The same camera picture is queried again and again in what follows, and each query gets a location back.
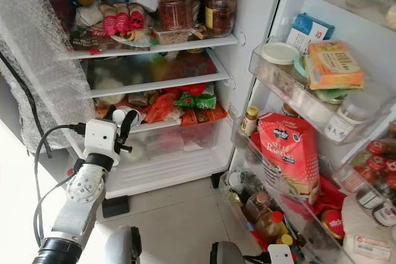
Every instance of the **black cable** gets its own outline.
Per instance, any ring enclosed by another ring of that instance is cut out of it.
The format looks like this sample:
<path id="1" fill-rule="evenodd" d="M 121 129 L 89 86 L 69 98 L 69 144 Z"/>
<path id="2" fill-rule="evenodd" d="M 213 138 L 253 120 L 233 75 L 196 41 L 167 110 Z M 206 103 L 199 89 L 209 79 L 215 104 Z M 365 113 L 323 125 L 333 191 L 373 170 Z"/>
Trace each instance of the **black cable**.
<path id="1" fill-rule="evenodd" d="M 36 126 L 37 126 L 37 130 L 38 133 L 40 133 L 40 136 L 43 137 L 44 136 L 44 131 L 43 128 L 40 124 L 40 120 L 38 118 L 38 114 L 37 114 L 37 107 L 36 107 L 36 102 L 35 99 L 30 91 L 30 89 L 27 87 L 26 83 L 24 82 L 24 80 L 22 80 L 22 78 L 19 76 L 19 74 L 15 71 L 15 69 L 11 66 L 10 62 L 7 60 L 7 58 L 2 54 L 2 52 L 0 51 L 0 59 L 3 61 L 3 63 L 6 65 L 6 67 L 8 68 L 8 70 L 11 72 L 11 74 L 14 76 L 14 78 L 16 79 L 16 81 L 18 82 L 19 86 L 21 87 L 21 89 L 25 92 L 25 95 L 28 99 L 30 108 L 32 109 L 32 114 L 33 114 L 33 118 L 35 120 Z M 51 154 L 51 148 L 50 145 L 48 144 L 47 141 L 45 141 L 44 143 L 44 147 L 47 153 L 48 158 L 52 158 L 52 154 Z"/>
<path id="2" fill-rule="evenodd" d="M 37 244 L 38 244 L 39 247 L 41 246 L 41 238 L 40 238 L 40 235 L 39 235 L 38 229 L 37 229 L 37 217 L 38 217 L 38 214 L 39 214 L 39 212 L 40 212 L 41 204 L 43 203 L 44 199 L 45 199 L 53 190 L 55 190 L 56 188 L 60 187 L 60 186 L 63 185 L 65 182 L 68 182 L 68 181 L 71 180 L 72 177 L 74 177 L 74 176 L 75 176 L 75 173 L 73 173 L 73 174 L 72 174 L 71 176 L 69 176 L 67 179 L 64 179 L 63 181 L 61 181 L 61 182 L 59 182 L 58 184 L 56 184 L 56 185 L 55 185 L 51 190 L 49 190 L 49 191 L 43 196 L 43 198 L 41 198 L 41 199 L 38 201 L 38 203 L 37 203 L 37 206 L 36 206 L 36 209 L 35 209 L 35 214 L 34 214 L 34 216 L 33 216 L 33 230 L 34 230 L 35 237 L 36 237 L 36 241 L 37 241 Z"/>
<path id="3" fill-rule="evenodd" d="M 42 138 L 40 139 L 40 142 L 38 143 L 37 149 L 36 149 L 36 155 L 35 155 L 35 167 L 34 167 L 34 173 L 35 173 L 35 182 L 36 182 L 36 192 L 37 192 L 37 202 L 40 202 L 41 200 L 41 195 L 40 195 L 40 186 L 38 184 L 38 158 L 40 157 L 40 151 L 41 148 L 44 144 L 44 141 L 46 140 L 47 136 L 54 130 L 57 129 L 63 129 L 63 128 L 68 128 L 68 129 L 73 129 L 74 125 L 59 125 L 56 127 L 51 128 L 47 132 L 44 133 Z M 43 237 L 43 217 L 41 215 L 41 206 L 38 206 L 38 228 L 40 232 L 40 238 Z"/>

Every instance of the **green packet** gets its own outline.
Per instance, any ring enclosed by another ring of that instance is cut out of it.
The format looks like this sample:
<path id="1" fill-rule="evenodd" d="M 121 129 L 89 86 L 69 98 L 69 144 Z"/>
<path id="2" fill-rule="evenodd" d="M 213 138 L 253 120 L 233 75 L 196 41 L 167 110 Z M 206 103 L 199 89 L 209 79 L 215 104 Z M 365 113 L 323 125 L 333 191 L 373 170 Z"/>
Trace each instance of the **green packet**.
<path id="1" fill-rule="evenodd" d="M 208 84 L 201 96 L 192 96 L 188 92 L 184 92 L 174 104 L 186 108 L 214 109 L 216 107 L 216 99 L 214 85 Z"/>

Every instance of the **refrigerator foot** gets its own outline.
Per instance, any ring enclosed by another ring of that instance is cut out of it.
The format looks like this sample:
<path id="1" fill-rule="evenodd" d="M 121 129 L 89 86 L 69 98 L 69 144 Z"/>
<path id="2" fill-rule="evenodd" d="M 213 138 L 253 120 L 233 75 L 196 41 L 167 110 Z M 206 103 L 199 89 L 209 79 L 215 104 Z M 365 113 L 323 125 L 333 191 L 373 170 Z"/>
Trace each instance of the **refrigerator foot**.
<path id="1" fill-rule="evenodd" d="M 210 180 L 212 181 L 212 187 L 213 187 L 213 189 L 218 189 L 218 184 L 219 184 L 219 182 L 220 182 L 220 176 L 222 176 L 224 172 L 225 172 L 225 171 L 219 172 L 219 173 L 215 173 L 215 174 L 212 174 L 212 175 L 210 176 Z"/>
<path id="2" fill-rule="evenodd" d="M 129 213 L 128 196 L 104 199 L 101 204 L 101 210 L 104 218 Z"/>

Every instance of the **plastic wrap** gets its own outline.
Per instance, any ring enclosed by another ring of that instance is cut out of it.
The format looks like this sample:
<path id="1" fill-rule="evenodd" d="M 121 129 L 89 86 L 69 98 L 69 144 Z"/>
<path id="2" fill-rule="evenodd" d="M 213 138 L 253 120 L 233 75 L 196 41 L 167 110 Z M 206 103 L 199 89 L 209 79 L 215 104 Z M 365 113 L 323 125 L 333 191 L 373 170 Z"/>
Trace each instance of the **plastic wrap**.
<path id="1" fill-rule="evenodd" d="M 68 36 L 48 0 L 0 1 L 0 51 L 32 92 L 44 131 L 95 117 L 80 64 L 59 60 L 69 48 Z M 24 142 L 35 151 L 41 137 L 25 93 L 3 63 L 0 71 L 18 101 Z M 65 131 L 54 132 L 48 141 L 52 148 L 76 147 L 82 138 Z"/>

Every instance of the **yellow box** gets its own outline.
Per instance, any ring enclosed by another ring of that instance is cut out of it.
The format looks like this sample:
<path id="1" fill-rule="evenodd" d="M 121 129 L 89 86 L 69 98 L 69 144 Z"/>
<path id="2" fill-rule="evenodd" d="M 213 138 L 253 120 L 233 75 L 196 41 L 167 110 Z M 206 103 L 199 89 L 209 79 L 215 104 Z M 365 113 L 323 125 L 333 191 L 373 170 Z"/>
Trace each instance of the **yellow box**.
<path id="1" fill-rule="evenodd" d="M 316 89 L 363 88 L 364 72 L 342 41 L 311 43 L 306 59 L 309 87 Z"/>

